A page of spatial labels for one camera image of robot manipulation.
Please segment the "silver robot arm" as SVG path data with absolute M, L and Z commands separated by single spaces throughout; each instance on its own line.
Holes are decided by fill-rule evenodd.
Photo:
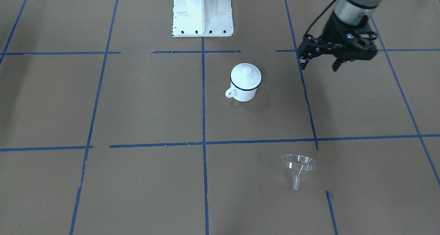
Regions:
M 298 48 L 300 67 L 305 69 L 310 60 L 332 55 L 337 71 L 346 62 L 369 61 L 378 52 L 377 33 L 372 31 L 369 18 L 382 0 L 333 0 L 334 6 L 322 33 L 314 37 L 306 31 Z

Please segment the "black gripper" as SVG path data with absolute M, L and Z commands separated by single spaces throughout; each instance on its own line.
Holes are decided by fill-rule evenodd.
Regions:
M 320 37 L 305 34 L 298 48 L 298 56 L 302 70 L 310 60 L 322 56 L 330 50 L 330 44 L 354 48 L 359 45 L 358 26 L 339 19 L 333 11 L 324 26 Z

